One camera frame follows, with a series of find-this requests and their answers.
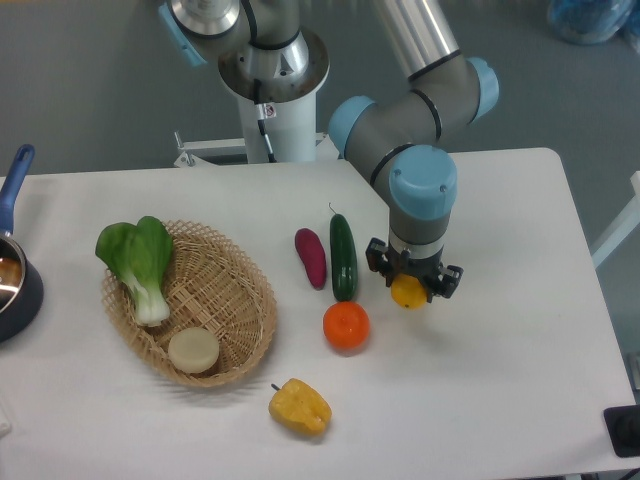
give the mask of bok choy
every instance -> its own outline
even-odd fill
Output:
[[[172,252],[173,239],[162,222],[150,216],[137,225],[109,225],[98,237],[96,256],[127,286],[138,325],[155,327],[169,318],[162,281]]]

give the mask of purple sweet potato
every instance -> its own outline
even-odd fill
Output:
[[[320,238],[313,230],[301,228],[296,232],[295,244],[309,282],[316,290],[322,290],[327,281],[327,260]]]

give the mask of yellow lemon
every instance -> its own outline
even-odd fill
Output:
[[[425,304],[427,292],[416,277],[400,273],[391,283],[391,298],[402,308],[414,310]]]

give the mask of wicker basket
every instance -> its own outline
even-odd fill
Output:
[[[158,327],[133,319],[126,287],[107,270],[102,284],[107,314],[124,341],[147,364],[183,385],[215,387],[238,380],[267,351],[276,326],[276,301],[269,282],[221,233],[191,222],[165,222],[174,254],[163,292],[171,316]],[[174,368],[169,340],[188,327],[202,327],[220,341],[220,357],[209,370],[187,374]]]

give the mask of cucumber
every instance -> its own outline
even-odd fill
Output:
[[[338,302],[348,302],[358,288],[358,259],[347,219],[336,213],[329,227],[331,246],[331,283]]]

